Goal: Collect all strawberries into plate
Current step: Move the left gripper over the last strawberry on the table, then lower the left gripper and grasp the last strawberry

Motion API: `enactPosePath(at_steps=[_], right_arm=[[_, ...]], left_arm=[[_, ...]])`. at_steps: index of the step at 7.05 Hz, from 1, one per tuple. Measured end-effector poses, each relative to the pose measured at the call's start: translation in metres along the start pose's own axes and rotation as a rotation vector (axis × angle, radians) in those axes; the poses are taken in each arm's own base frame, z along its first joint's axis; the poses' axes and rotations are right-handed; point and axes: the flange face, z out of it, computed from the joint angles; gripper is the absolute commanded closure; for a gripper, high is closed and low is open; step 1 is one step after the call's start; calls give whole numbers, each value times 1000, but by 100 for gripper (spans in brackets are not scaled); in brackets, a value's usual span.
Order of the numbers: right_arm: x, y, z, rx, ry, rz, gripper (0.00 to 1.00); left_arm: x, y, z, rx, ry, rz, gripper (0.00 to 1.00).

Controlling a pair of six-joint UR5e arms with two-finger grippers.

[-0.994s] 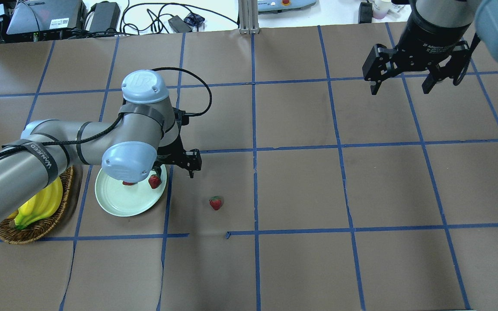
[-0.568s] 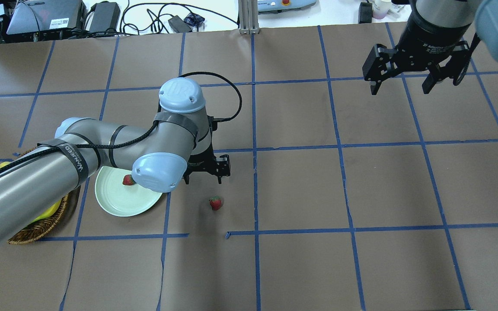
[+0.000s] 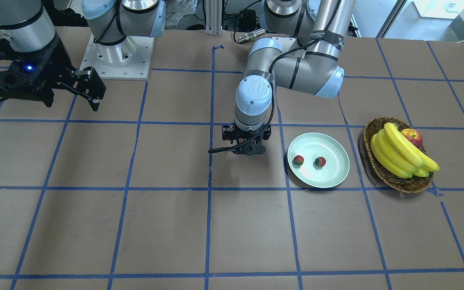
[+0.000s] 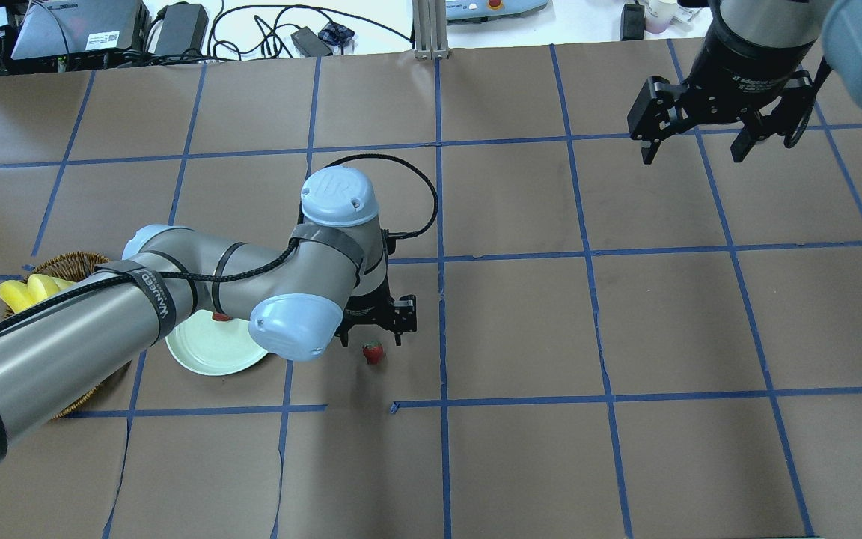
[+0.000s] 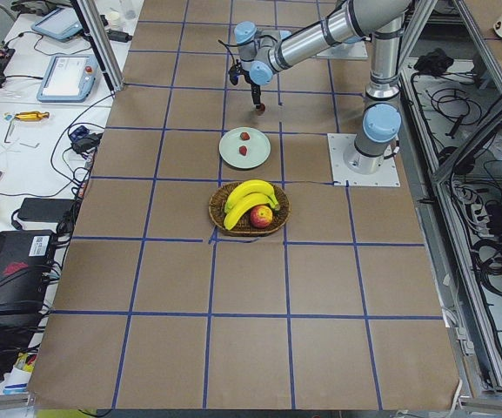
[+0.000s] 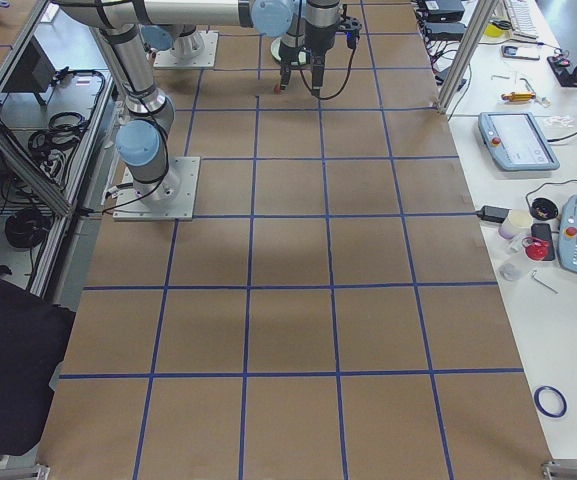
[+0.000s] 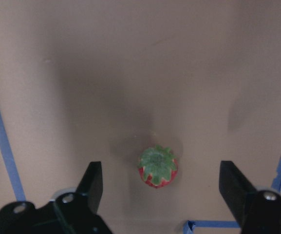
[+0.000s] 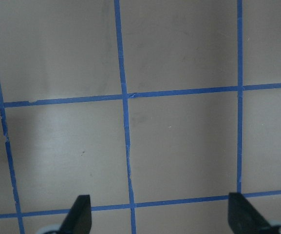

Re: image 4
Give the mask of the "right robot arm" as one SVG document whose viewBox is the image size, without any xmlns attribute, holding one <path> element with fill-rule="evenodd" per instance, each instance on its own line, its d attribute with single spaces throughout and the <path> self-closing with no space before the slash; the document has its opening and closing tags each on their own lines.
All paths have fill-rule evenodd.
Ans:
<svg viewBox="0 0 862 539">
<path fill-rule="evenodd" d="M 627 129 L 653 163 L 661 143 L 701 125 L 742 123 L 733 161 L 773 135 L 797 145 L 831 73 L 862 109 L 862 1 L 685 1 L 711 21 L 690 74 L 650 76 Z"/>
</svg>

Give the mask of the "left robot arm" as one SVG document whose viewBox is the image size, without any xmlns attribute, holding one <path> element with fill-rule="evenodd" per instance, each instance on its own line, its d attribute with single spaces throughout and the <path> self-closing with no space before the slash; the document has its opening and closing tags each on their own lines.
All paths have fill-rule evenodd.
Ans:
<svg viewBox="0 0 862 539">
<path fill-rule="evenodd" d="M 256 344 L 290 361 L 320 357 L 356 325 L 414 333 L 416 298 L 389 290 L 392 236 L 370 178 L 346 166 L 315 171 L 300 214 L 280 252 L 148 225 L 122 260 L 0 321 L 0 462 L 196 311 L 244 320 Z"/>
</svg>

